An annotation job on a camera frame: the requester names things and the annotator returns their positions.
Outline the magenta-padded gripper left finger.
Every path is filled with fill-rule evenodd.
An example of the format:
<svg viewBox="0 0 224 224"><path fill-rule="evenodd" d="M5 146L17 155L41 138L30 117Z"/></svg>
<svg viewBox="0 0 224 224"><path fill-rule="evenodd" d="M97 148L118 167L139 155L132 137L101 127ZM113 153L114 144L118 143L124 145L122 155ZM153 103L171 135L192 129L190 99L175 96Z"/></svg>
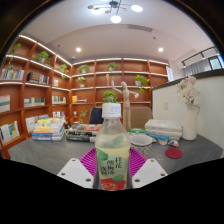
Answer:
<svg viewBox="0 0 224 224"><path fill-rule="evenodd" d="M79 159L71 158L58 176L78 186L92 189L97 173L96 149L92 148Z"/></svg>

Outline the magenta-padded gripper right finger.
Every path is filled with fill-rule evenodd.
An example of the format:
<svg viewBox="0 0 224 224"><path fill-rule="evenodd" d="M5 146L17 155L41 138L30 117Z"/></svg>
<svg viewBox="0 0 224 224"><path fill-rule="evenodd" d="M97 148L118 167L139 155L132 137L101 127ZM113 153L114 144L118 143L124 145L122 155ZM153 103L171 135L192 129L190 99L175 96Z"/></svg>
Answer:
<svg viewBox="0 0 224 224"><path fill-rule="evenodd" d="M147 159L134 148L130 149L129 174L132 188L143 187L167 176L155 158Z"/></svg>

